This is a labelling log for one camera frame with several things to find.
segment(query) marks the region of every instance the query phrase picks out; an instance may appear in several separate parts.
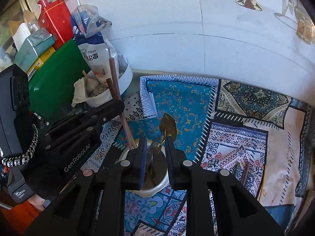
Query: tile grout line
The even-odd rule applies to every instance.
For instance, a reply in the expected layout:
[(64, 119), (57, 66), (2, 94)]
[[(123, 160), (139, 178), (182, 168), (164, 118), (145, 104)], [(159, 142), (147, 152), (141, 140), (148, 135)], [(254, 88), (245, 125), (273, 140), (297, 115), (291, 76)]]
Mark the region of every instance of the tile grout line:
[[(203, 34), (186, 34), (186, 33), (141, 34), (141, 35), (127, 36), (127, 37), (122, 37), (122, 38), (117, 38), (117, 39), (110, 39), (109, 41), (118, 41), (118, 40), (123, 40), (123, 39), (127, 39), (127, 38), (143, 37), (143, 36), (151, 36), (151, 35), (175, 35), (175, 34), (177, 34), (177, 35), (202, 35), (203, 38), (205, 38), (205, 36), (209, 36), (209, 37), (216, 37), (216, 38), (222, 38), (222, 39), (227, 39), (227, 40), (233, 40), (233, 41), (236, 41), (236, 42), (241, 42), (241, 43), (245, 43), (245, 44), (248, 44), (248, 45), (252, 45), (252, 46), (255, 46), (255, 47), (267, 50), (269, 52), (272, 52), (274, 54), (277, 54), (277, 55), (279, 55), (281, 57), (284, 57), (285, 59), (291, 61), (292, 63), (296, 64), (298, 67), (300, 67), (301, 69), (305, 70), (306, 72), (308, 72), (309, 74), (311, 74), (312, 76), (315, 77), (315, 74), (313, 74), (311, 71), (309, 71), (305, 67), (301, 66), (300, 64), (298, 64), (297, 62), (293, 61), (292, 59), (287, 58), (284, 55), (279, 54), (279, 53), (277, 53), (275, 51), (272, 51), (272, 50), (269, 50), (267, 48), (261, 47), (259, 45), (248, 43), (248, 42), (245, 42), (245, 41), (241, 41), (241, 40), (237, 40), (237, 39), (233, 39), (233, 38), (228, 38), (228, 37), (223, 37), (223, 36), (212, 35), (212, 34), (204, 34), (204, 33)], [(204, 42), (204, 69), (205, 69), (205, 42)]]
[(206, 62), (206, 44), (205, 44), (205, 37), (204, 37), (204, 19), (202, 17), (202, 9), (201, 9), (200, 0), (199, 0), (199, 6), (200, 6), (200, 14), (201, 14), (202, 35), (203, 35), (203, 40), (204, 40), (204, 70), (203, 70), (203, 73), (204, 73), (205, 68), (206, 68), (206, 65), (205, 65), (205, 62)]

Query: plastic bag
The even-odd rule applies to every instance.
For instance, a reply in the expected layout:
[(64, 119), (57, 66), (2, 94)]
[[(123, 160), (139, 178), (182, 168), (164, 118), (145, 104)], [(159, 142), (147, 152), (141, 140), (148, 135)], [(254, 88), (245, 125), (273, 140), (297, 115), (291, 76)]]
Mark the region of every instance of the plastic bag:
[(89, 38), (112, 25), (111, 21), (99, 16), (98, 8), (93, 5), (79, 5), (71, 15), (71, 19), (76, 23), (72, 25), (73, 33), (83, 34), (85, 38)]
[(118, 77), (117, 52), (100, 32), (105, 27), (110, 27), (111, 22), (99, 16), (96, 6), (80, 5), (71, 14), (71, 24), (74, 40), (99, 82), (106, 84), (106, 79), (111, 78), (109, 53), (115, 60)]

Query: wooden chopstick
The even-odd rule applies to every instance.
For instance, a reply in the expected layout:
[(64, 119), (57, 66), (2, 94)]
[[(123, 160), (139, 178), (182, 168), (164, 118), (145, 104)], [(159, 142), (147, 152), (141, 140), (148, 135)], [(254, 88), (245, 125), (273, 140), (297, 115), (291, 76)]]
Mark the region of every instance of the wooden chopstick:
[(111, 78), (106, 79), (109, 91), (111, 92), (111, 97), (114, 99), (116, 98), (116, 94), (114, 91), (114, 86), (113, 86), (113, 81), (111, 80)]
[(247, 161), (247, 162), (245, 163), (244, 174), (243, 174), (243, 176), (242, 176), (242, 182), (241, 182), (242, 185), (244, 185), (244, 186), (245, 186), (246, 179), (247, 179), (247, 176), (248, 176), (249, 167), (250, 167), (250, 163), (249, 163), (249, 161)]
[[(112, 78), (112, 91), (111, 94), (114, 93), (114, 96), (116, 99), (121, 100), (120, 92), (119, 92), (119, 85), (118, 85), (118, 79), (117, 79), (117, 74), (116, 74), (116, 66), (115, 66), (115, 60), (110, 57), (109, 58), (109, 65), (111, 68), (111, 78)], [(124, 113), (121, 113), (120, 115), (120, 120), (123, 126), (123, 129), (126, 134), (126, 139), (128, 142), (128, 146), (130, 150), (137, 148), (137, 144), (132, 136), (131, 129), (129, 128), (126, 116)]]
[(260, 192), (258, 195), (258, 201), (260, 202), (261, 196), (262, 196), (262, 191), (264, 189), (264, 182), (265, 182), (265, 176), (266, 175), (266, 165), (264, 166), (264, 174), (263, 174), (263, 178), (262, 178), (262, 182), (261, 182), (261, 187), (260, 187)]

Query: human hand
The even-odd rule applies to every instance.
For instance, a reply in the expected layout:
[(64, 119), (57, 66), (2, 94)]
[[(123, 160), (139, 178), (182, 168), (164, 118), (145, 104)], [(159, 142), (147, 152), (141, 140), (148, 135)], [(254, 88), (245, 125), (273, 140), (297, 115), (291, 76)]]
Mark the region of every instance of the human hand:
[(28, 202), (32, 204), (35, 208), (37, 208), (39, 211), (43, 211), (45, 208), (43, 206), (45, 200), (41, 197), (39, 197), (37, 194), (33, 195), (28, 199)]

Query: white wall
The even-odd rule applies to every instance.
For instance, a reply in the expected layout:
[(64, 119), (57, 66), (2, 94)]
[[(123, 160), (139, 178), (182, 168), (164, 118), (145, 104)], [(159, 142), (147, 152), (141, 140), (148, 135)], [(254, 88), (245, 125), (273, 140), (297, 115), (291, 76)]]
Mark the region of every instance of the white wall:
[[(35, 0), (28, 2), (39, 15)], [(113, 22), (109, 40), (134, 69), (232, 79), (315, 106), (315, 46), (274, 16), (282, 0), (257, 0), (263, 11), (235, 0), (80, 2)], [(296, 28), (296, 16), (285, 15)]]

